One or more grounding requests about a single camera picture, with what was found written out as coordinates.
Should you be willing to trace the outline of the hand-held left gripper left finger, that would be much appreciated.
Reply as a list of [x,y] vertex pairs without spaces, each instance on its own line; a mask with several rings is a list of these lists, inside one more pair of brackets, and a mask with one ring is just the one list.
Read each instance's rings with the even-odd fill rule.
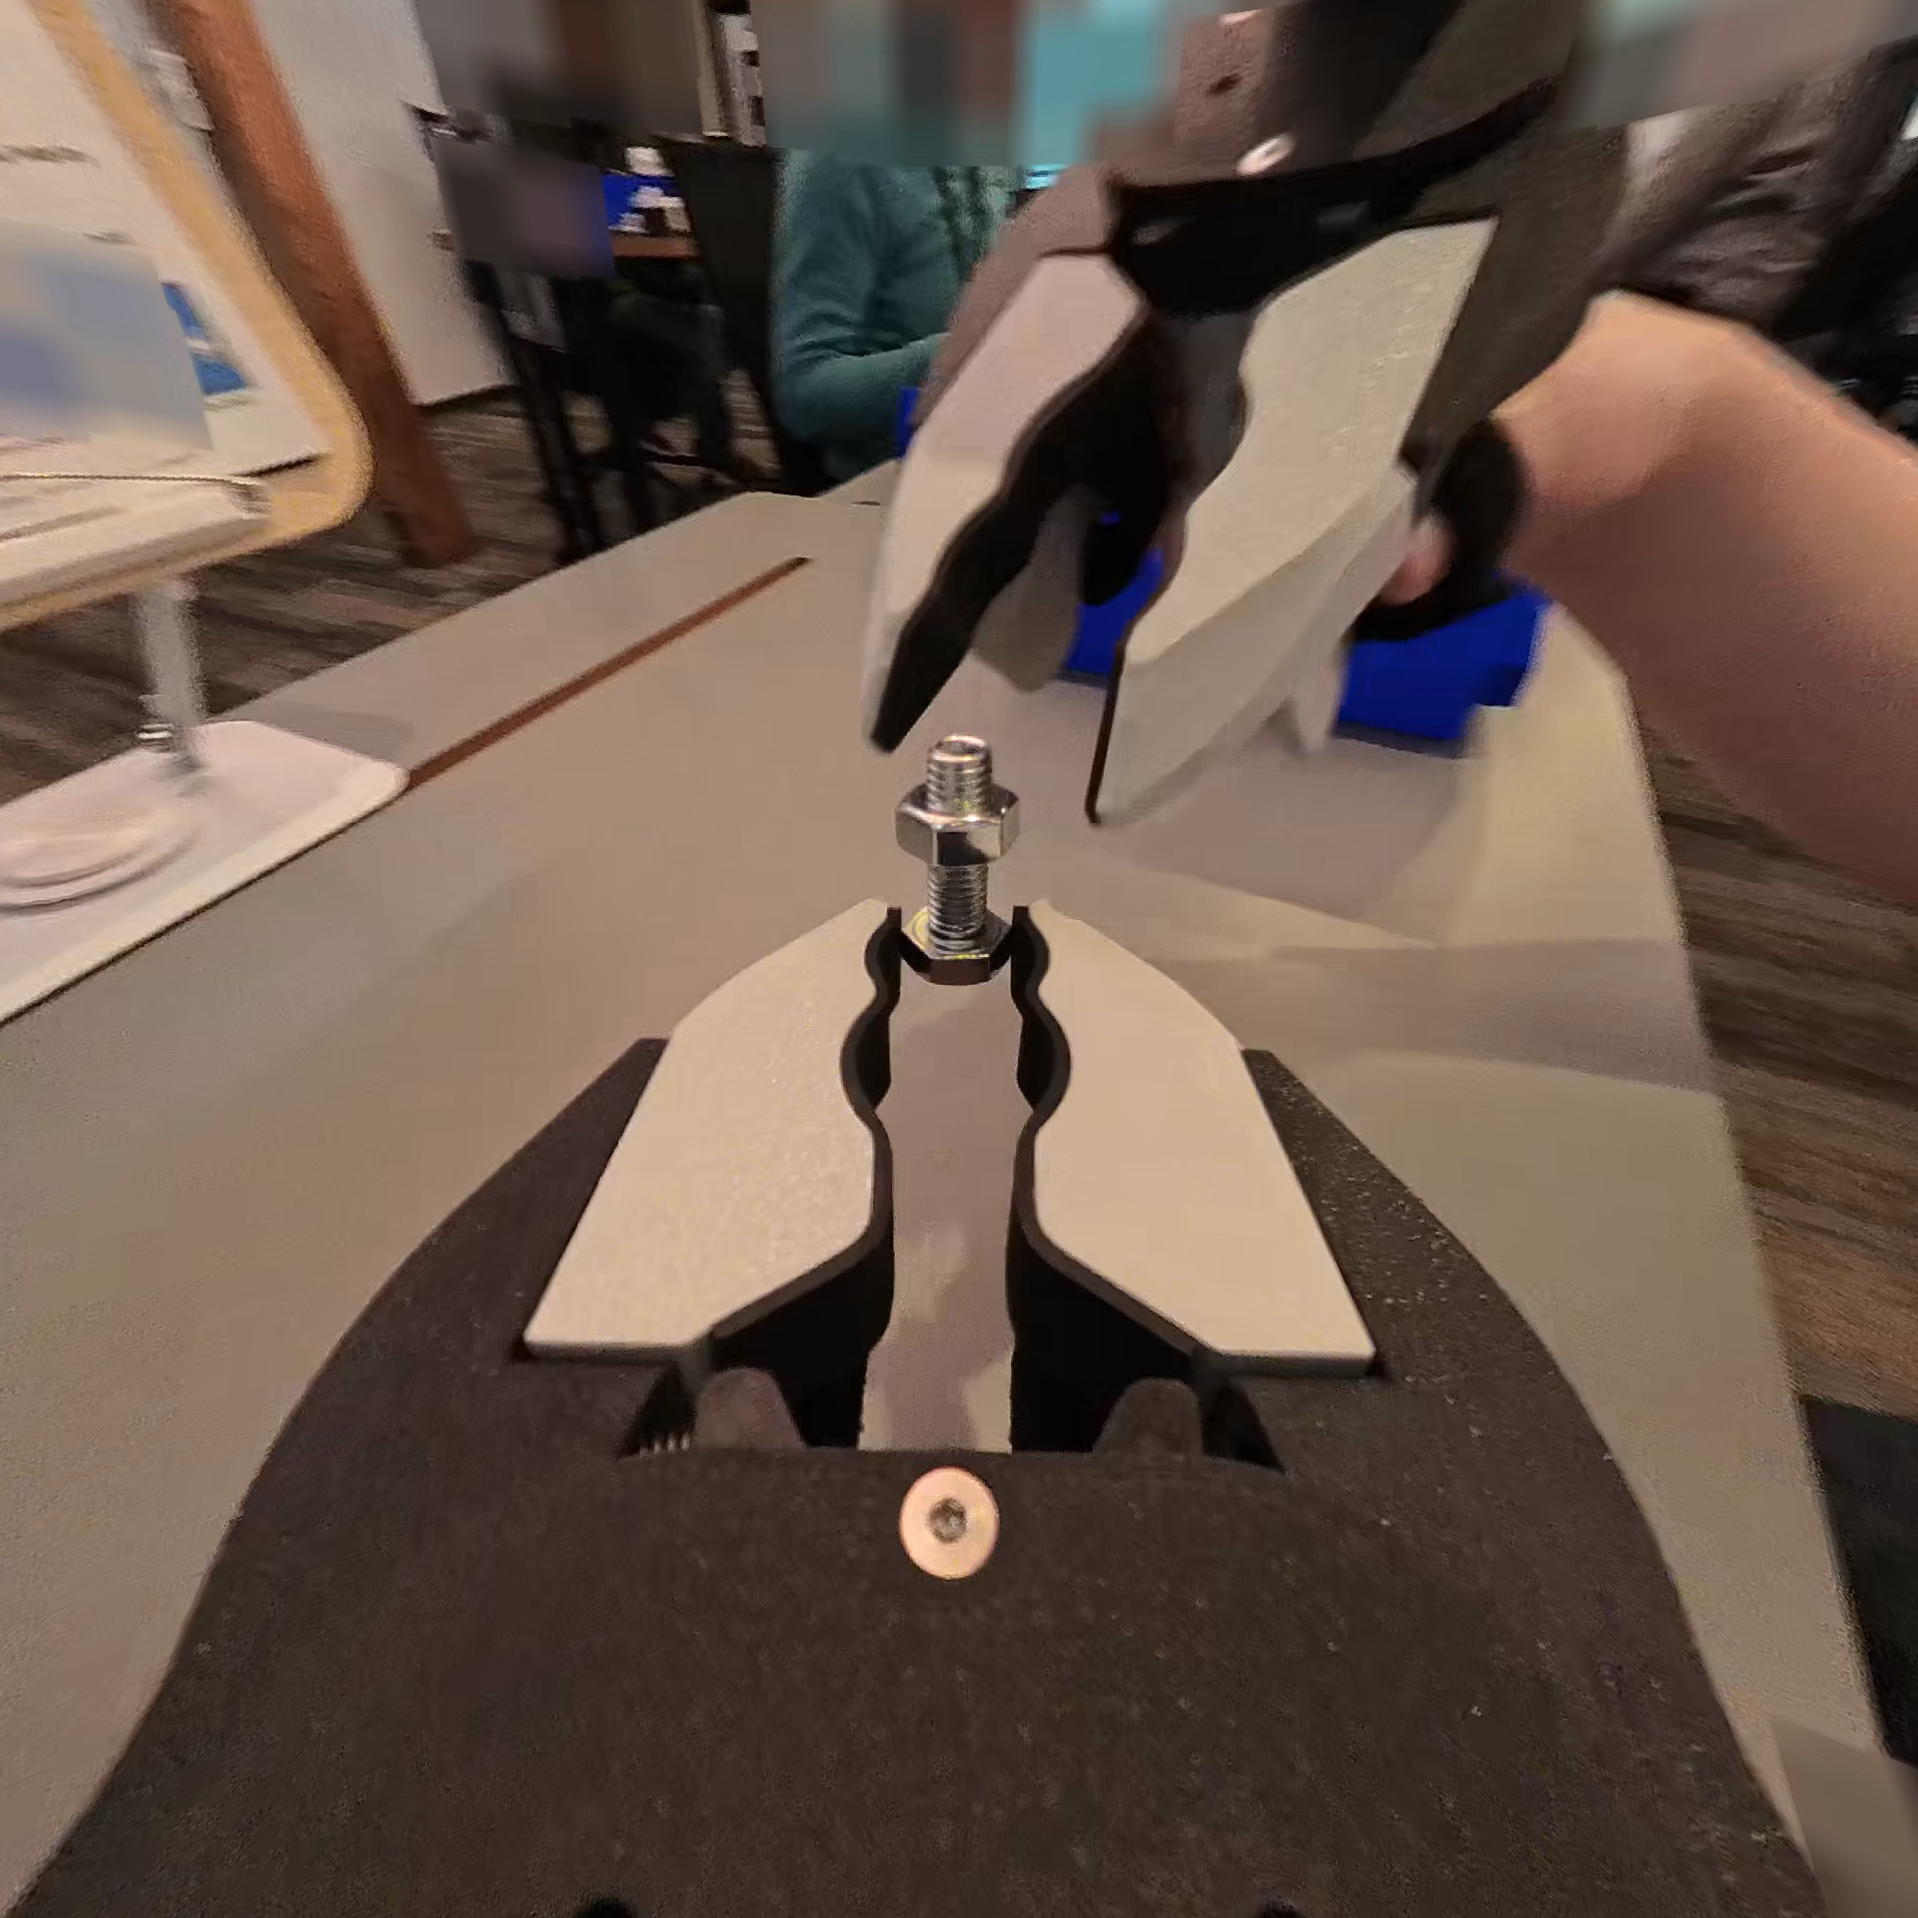
[[777,1377],[805,1440],[856,1447],[896,1303],[901,914],[856,902],[688,1011],[525,1325],[539,1357],[636,1360],[690,1401]]

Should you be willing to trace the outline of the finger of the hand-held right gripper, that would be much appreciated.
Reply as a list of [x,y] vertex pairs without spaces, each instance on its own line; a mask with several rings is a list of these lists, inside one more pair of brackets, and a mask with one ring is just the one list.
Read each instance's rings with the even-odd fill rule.
[[1120,645],[1095,823],[1144,818],[1274,721],[1300,750],[1328,741],[1353,625],[1418,523],[1407,432],[1497,226],[1392,231],[1258,311],[1237,444]]
[[1039,263],[946,378],[897,468],[862,643],[862,732],[896,750],[978,658],[1022,691],[1159,527],[1159,330],[1102,255]]

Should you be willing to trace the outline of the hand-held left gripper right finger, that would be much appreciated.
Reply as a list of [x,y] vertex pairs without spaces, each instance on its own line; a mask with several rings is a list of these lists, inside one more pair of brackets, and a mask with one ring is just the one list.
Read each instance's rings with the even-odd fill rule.
[[1247,1383],[1363,1377],[1377,1341],[1236,1035],[1188,987],[1051,902],[1017,912],[1012,1443],[1090,1451],[1138,1383],[1258,1451]]

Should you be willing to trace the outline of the silver hex bolt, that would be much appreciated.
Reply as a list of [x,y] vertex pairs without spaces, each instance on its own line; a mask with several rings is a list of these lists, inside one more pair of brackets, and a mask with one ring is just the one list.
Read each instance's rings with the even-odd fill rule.
[[[932,794],[946,802],[984,798],[998,784],[993,746],[974,732],[949,732],[927,749],[922,781],[930,781]],[[993,912],[993,866],[974,872],[922,866],[926,904],[902,921],[902,954],[930,983],[975,984],[1000,965],[1009,924]]]

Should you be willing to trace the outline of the silver hex nut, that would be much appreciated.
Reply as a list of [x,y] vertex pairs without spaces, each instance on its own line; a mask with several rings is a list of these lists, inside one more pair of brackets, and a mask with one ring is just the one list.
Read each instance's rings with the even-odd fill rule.
[[897,847],[930,872],[974,872],[1000,862],[1018,838],[1022,802],[993,784],[984,798],[939,798],[922,781],[897,802]]

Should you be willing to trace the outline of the person's right forearm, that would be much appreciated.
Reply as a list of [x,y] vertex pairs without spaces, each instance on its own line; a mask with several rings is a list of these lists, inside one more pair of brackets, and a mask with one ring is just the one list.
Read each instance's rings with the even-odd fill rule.
[[1552,592],[1743,808],[1914,902],[1914,445],[1733,338]]

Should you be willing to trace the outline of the person's right hand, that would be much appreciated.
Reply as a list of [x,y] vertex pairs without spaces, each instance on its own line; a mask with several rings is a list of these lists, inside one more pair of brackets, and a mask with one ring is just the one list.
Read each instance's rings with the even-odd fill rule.
[[1615,658],[1656,629],[1808,626],[1765,485],[1808,475],[1845,407],[1750,330],[1654,300],[1590,308],[1496,416],[1522,509],[1512,561]]

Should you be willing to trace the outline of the black office chair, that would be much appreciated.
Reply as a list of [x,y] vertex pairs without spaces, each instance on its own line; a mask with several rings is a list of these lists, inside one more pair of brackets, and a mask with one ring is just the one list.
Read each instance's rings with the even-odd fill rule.
[[777,449],[785,492],[816,492],[813,453],[781,422],[775,384],[777,154],[713,136],[659,134],[729,343]]

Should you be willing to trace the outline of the instruction poster board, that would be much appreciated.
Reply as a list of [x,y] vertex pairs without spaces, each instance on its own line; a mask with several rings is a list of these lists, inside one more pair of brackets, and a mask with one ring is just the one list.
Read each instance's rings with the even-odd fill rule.
[[351,519],[367,429],[89,5],[4,22],[4,621]]

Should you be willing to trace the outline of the metal frame stand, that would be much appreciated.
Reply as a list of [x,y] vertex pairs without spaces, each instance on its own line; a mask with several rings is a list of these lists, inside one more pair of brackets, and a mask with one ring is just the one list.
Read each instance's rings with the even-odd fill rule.
[[609,539],[571,412],[576,366],[559,290],[571,270],[610,263],[610,252],[590,245],[583,171],[495,139],[481,115],[419,102],[409,115],[440,183],[446,247],[511,369],[559,558],[587,558]]

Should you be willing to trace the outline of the wooden support post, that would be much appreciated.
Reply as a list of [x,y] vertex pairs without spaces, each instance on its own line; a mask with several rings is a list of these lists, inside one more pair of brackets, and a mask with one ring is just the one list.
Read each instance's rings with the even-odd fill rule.
[[370,492],[414,563],[466,558],[476,537],[414,402],[296,100],[248,3],[156,11],[212,117],[212,149],[276,279],[367,430]]

